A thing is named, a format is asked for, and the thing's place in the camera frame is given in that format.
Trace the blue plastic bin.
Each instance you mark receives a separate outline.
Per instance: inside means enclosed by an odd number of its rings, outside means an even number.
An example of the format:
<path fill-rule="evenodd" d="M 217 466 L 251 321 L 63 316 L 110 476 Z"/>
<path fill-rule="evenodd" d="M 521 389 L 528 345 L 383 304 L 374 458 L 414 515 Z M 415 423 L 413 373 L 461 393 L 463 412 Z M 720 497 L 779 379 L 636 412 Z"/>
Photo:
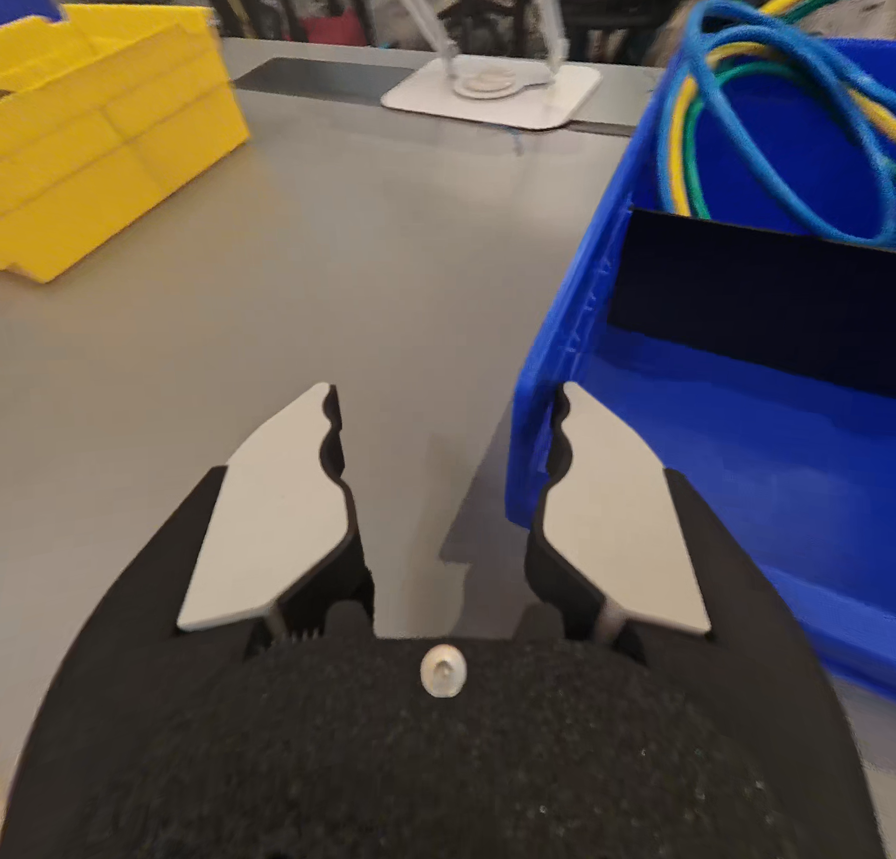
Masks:
<path fill-rule="evenodd" d="M 806 234 L 704 113 L 711 220 L 658 199 L 662 77 L 523 363 L 506 516 L 527 528 L 560 384 L 683 473 L 836 674 L 894 695 L 895 261 Z"/>

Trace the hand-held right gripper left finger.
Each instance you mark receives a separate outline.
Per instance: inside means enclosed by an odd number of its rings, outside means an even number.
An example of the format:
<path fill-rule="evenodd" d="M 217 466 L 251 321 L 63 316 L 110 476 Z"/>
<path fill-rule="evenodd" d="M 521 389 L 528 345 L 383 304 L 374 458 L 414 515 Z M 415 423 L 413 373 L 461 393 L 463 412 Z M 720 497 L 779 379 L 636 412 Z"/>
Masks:
<path fill-rule="evenodd" d="M 337 388 L 320 382 L 231 455 L 176 625 L 261 620 L 275 640 L 322 634 L 330 607 L 373 616 L 373 578 L 344 481 Z"/>

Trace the yellow plastic bin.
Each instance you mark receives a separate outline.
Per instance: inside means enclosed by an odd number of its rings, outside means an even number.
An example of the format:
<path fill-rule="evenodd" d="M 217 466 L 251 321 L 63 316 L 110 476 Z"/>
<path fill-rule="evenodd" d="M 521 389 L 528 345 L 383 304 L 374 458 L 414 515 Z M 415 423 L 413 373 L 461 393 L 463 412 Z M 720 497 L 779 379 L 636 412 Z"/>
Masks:
<path fill-rule="evenodd" d="M 38 283 L 250 138 L 207 7 L 62 13 L 1 31 L 1 270 Z"/>

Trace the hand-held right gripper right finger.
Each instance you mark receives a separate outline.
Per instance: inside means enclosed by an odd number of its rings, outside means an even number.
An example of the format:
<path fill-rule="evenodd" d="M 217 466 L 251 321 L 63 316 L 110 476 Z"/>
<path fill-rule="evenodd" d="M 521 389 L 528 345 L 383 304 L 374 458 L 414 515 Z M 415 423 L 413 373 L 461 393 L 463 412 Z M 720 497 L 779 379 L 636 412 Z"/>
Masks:
<path fill-rule="evenodd" d="M 551 436 L 524 573 L 562 635 L 611 644 L 638 623 L 705 640 L 711 618 L 654 450 L 572 381 L 557 389 Z"/>

